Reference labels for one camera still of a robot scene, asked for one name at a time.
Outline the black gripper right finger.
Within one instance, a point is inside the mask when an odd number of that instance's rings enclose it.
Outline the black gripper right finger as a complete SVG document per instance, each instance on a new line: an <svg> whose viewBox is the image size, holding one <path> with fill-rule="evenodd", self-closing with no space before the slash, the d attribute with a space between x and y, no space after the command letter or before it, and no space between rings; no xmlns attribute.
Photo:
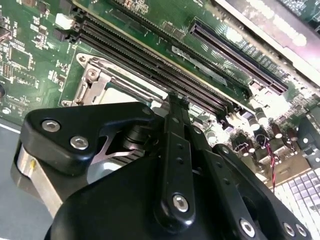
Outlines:
<svg viewBox="0 0 320 240"><path fill-rule="evenodd" d="M185 240L309 240L311 233L225 145L189 125L197 208Z"/></svg>

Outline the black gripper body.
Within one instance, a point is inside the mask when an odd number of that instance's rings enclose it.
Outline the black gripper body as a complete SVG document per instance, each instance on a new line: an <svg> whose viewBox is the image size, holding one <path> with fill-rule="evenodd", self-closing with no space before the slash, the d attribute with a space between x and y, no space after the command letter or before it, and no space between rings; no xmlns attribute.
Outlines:
<svg viewBox="0 0 320 240"><path fill-rule="evenodd" d="M222 240L228 225L206 171L194 171L196 217L170 233L156 220L158 156L144 156L73 193L59 208L48 240Z"/></svg>

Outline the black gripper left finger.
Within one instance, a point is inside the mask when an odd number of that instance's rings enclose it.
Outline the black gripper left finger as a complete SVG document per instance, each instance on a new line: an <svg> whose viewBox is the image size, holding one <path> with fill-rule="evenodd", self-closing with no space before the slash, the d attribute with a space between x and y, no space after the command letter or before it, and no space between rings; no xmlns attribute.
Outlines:
<svg viewBox="0 0 320 240"><path fill-rule="evenodd" d="M165 117L140 102L34 110L20 135L22 172L55 218L75 192L142 157L160 157L154 215L160 223L193 223L196 217L189 104L169 95Z"/></svg>

